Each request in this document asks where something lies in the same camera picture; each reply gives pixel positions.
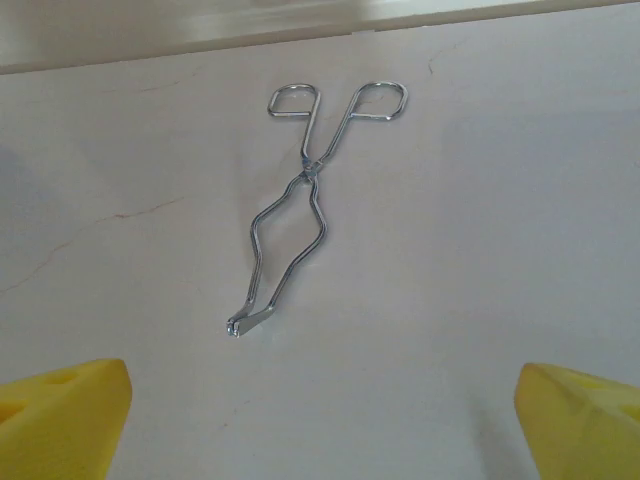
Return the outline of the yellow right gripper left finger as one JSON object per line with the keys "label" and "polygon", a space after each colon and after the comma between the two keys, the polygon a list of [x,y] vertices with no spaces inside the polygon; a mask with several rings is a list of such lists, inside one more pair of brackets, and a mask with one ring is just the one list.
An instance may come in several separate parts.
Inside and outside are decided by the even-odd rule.
{"label": "yellow right gripper left finger", "polygon": [[121,359],[98,359],[1,386],[3,479],[104,479],[132,385]]}

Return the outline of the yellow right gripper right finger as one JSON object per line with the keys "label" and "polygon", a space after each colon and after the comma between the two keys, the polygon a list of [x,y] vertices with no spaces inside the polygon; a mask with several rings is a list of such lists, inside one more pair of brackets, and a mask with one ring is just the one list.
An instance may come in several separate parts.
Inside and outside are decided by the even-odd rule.
{"label": "yellow right gripper right finger", "polygon": [[527,363],[514,406],[542,479],[637,479],[639,389],[551,364]]}

